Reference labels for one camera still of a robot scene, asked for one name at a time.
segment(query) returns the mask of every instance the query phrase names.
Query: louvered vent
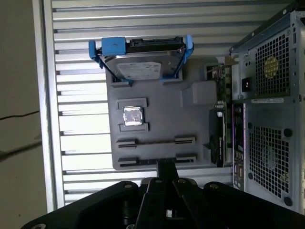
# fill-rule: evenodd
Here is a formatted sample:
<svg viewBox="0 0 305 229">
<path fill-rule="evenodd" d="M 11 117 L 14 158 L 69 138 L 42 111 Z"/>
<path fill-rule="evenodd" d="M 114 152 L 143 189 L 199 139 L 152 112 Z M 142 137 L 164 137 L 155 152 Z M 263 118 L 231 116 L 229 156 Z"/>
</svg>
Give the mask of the louvered vent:
<svg viewBox="0 0 305 229">
<path fill-rule="evenodd" d="M 289 94 L 289 38 L 282 34 L 260 46 L 255 54 L 256 94 Z"/>
<path fill-rule="evenodd" d="M 250 170 L 254 181 L 277 197 L 289 193 L 289 143 L 281 130 L 254 126 L 250 133 Z"/>
</svg>

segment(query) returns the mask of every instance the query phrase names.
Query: honeycomb mesh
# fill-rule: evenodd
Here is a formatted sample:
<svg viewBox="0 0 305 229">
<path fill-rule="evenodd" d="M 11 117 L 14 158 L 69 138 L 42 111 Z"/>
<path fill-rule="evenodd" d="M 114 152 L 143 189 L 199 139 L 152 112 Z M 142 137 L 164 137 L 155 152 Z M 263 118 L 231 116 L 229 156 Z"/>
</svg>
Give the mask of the honeycomb mesh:
<svg viewBox="0 0 305 229">
<path fill-rule="evenodd" d="M 249 151 L 254 181 L 279 198 L 282 191 L 289 194 L 289 143 L 281 130 L 254 126 Z"/>
<path fill-rule="evenodd" d="M 289 38 L 285 34 L 260 46 L 255 62 L 256 95 L 289 93 Z"/>
</svg>

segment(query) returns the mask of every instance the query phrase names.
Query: metal louvered panel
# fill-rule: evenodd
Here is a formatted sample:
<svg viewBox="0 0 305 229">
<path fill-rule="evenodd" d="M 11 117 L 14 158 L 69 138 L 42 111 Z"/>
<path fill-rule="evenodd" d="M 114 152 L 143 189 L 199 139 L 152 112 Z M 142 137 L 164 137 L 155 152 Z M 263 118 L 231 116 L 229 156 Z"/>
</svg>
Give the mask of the metal louvered panel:
<svg viewBox="0 0 305 229">
<path fill-rule="evenodd" d="M 250 133 L 250 170 L 254 181 L 282 198 L 289 194 L 289 143 L 282 140 L 282 131 L 254 127 Z"/>
<path fill-rule="evenodd" d="M 192 56 L 222 57 L 288 0 L 33 0 L 48 211 L 122 179 L 112 168 L 105 72 L 88 57 L 102 37 L 192 34 Z M 179 170 L 200 186 L 231 183 L 231 168 Z"/>
</svg>

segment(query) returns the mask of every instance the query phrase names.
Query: sticker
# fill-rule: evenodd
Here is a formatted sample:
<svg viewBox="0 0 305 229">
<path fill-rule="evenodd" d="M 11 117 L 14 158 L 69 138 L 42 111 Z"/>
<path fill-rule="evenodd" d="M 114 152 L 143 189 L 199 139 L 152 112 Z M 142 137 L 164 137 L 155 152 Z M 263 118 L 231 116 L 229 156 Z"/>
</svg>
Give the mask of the sticker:
<svg viewBox="0 0 305 229">
<path fill-rule="evenodd" d="M 283 98 L 276 99 L 253 99 L 251 103 L 253 104 L 281 104 L 284 102 Z"/>
<path fill-rule="evenodd" d="M 156 62 L 119 63 L 117 67 L 126 79 L 154 80 L 161 76 L 161 64 Z"/>
</svg>

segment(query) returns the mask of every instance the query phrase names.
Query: blue plastic bracket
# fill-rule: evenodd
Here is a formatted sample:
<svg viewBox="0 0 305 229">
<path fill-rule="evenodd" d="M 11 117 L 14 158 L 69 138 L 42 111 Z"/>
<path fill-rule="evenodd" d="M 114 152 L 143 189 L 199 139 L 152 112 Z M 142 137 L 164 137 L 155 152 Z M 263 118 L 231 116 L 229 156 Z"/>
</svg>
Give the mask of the blue plastic bracket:
<svg viewBox="0 0 305 229">
<path fill-rule="evenodd" d="M 112 75 L 112 82 L 128 82 L 131 86 L 133 84 L 133 80 L 121 80 L 110 70 L 110 68 L 101 60 L 100 55 L 102 54 L 100 49 L 96 49 L 96 42 L 89 41 L 89 57 L 91 60 L 97 62 L 101 69 L 105 68 Z"/>
</svg>

